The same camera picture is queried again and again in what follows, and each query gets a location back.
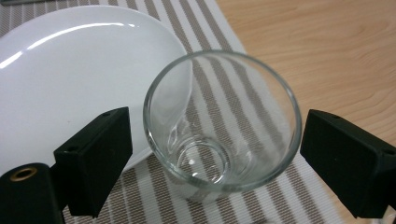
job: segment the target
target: table surface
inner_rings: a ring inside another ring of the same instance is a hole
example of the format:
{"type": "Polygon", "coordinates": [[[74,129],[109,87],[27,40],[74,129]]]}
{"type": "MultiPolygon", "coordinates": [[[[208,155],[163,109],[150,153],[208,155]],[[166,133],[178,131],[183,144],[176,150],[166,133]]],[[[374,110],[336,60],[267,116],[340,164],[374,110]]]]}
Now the table surface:
{"type": "MultiPolygon", "coordinates": [[[[315,108],[396,146],[396,2],[218,0],[248,54],[315,108]]],[[[332,198],[347,223],[357,222],[332,198]]]]}

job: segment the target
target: clear glass cup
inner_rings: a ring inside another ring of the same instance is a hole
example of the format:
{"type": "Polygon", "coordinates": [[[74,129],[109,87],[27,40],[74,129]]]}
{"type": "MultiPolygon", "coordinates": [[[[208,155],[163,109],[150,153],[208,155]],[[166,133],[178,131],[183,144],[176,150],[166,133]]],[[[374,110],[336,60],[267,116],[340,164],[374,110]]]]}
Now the clear glass cup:
{"type": "Polygon", "coordinates": [[[291,163],[302,137],[285,80],[252,57],[223,50],[167,65],[148,90],[143,120],[169,182],[198,203],[270,182],[291,163]]]}

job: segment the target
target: gray and white striped mat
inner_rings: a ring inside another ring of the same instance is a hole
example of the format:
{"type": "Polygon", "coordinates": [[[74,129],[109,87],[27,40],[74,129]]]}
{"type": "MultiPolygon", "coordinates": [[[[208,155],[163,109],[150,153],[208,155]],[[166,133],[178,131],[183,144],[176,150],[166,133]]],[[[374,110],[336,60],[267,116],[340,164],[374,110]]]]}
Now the gray and white striped mat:
{"type": "MultiPolygon", "coordinates": [[[[0,36],[35,17],[67,7],[112,5],[147,13],[173,30],[187,52],[244,52],[213,0],[70,0],[0,7],[0,36]]],[[[99,218],[71,217],[66,223],[342,223],[314,171],[297,154],[275,181],[212,204],[190,203],[170,189],[154,156],[121,175],[99,218]]]]}

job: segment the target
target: glass rim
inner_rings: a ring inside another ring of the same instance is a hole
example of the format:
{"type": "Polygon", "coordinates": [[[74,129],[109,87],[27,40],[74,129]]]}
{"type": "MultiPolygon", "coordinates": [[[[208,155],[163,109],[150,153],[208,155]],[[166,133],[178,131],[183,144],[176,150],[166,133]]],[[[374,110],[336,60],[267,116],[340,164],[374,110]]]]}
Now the glass rim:
{"type": "Polygon", "coordinates": [[[277,176],[282,174],[286,168],[291,164],[293,161],[298,148],[301,143],[302,139],[302,118],[301,118],[301,112],[300,108],[298,106],[297,100],[294,96],[294,93],[292,92],[289,84],[281,77],[274,69],[272,69],[270,66],[267,64],[259,61],[258,59],[255,59],[251,56],[248,56],[244,53],[240,52],[235,52],[235,51],[230,51],[230,50],[223,50],[223,49],[211,49],[211,50],[201,50],[201,51],[196,51],[193,53],[189,53],[187,55],[184,55],[182,57],[179,57],[169,63],[168,65],[165,66],[165,68],[159,73],[158,76],[155,77],[154,81],[151,83],[150,87],[148,88],[148,92],[146,94],[145,102],[143,105],[143,125],[144,125],[144,130],[145,130],[145,135],[148,140],[148,144],[151,147],[154,155],[157,157],[157,159],[160,161],[160,164],[172,175],[174,175],[177,179],[180,179],[182,181],[185,181],[186,183],[195,186],[198,189],[204,189],[208,191],[215,191],[215,192],[237,192],[237,191],[248,191],[255,189],[257,187],[263,186],[273,179],[275,179],[277,176]],[[187,61],[191,58],[195,58],[201,55],[206,55],[206,54],[222,54],[222,55],[231,55],[231,56],[238,56],[242,57],[244,59],[247,59],[248,61],[254,62],[257,65],[259,65],[261,68],[264,68],[267,70],[277,81],[283,89],[285,90],[286,94],[289,96],[289,99],[291,101],[292,107],[293,107],[293,112],[294,112],[294,117],[295,117],[295,132],[293,133],[291,137],[291,142],[289,146],[289,152],[286,154],[286,156],[283,158],[281,163],[273,170],[271,171],[268,175],[264,176],[263,178],[260,178],[257,181],[253,181],[250,183],[246,184],[224,184],[224,183],[212,183],[209,181],[205,181],[203,179],[194,177],[180,168],[176,167],[174,164],[168,161],[166,157],[161,153],[159,150],[159,147],[155,141],[155,139],[152,136],[151,132],[151,119],[150,119],[150,103],[153,97],[154,92],[156,91],[157,86],[160,84],[161,80],[168,74],[170,70],[172,70],[175,66],[177,66],[180,63],[183,63],[184,61],[187,61]]]}

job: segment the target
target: white plate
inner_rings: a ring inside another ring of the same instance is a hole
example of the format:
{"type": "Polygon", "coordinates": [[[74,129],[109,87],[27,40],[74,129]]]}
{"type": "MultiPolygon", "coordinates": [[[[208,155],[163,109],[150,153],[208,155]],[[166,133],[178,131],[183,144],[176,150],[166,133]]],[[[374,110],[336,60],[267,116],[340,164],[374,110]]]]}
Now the white plate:
{"type": "Polygon", "coordinates": [[[121,7],[72,7],[0,39],[0,175],[53,150],[107,110],[129,106],[134,154],[151,149],[143,102],[160,71],[186,52],[159,21],[121,7]]]}

